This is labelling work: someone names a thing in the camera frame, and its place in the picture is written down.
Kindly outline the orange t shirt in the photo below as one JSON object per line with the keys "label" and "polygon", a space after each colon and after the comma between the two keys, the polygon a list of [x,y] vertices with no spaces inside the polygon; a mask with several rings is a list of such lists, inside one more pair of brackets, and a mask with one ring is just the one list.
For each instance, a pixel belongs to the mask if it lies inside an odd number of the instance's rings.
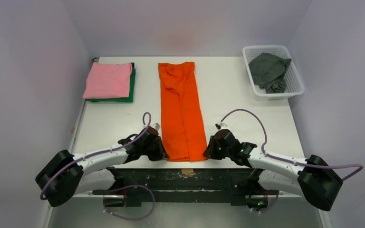
{"label": "orange t shirt", "polygon": [[158,65],[161,131],[170,162],[206,160],[207,141],[194,70],[194,62]]}

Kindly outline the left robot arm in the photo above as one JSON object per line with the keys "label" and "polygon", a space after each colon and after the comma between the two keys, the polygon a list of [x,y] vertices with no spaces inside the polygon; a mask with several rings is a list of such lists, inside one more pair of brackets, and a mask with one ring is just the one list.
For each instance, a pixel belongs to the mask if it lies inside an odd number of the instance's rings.
{"label": "left robot arm", "polygon": [[111,167],[138,160],[141,156],[147,156],[152,162],[169,158],[158,131],[151,126],[100,151],[77,154],[59,151],[35,177],[41,189],[40,198],[57,207],[86,191],[104,190],[118,194],[123,182],[114,176]]}

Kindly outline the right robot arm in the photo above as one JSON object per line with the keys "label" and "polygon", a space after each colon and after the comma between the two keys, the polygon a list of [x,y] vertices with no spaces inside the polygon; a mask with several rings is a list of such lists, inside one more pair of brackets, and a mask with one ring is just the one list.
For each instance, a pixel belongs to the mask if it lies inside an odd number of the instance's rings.
{"label": "right robot arm", "polygon": [[256,144],[240,142],[228,129],[211,136],[203,155],[213,160],[229,158],[239,166],[259,171],[248,180],[248,188],[253,193],[278,190],[299,195],[324,211],[331,210],[343,185],[342,178],[319,156],[278,160],[276,153],[263,152]]}

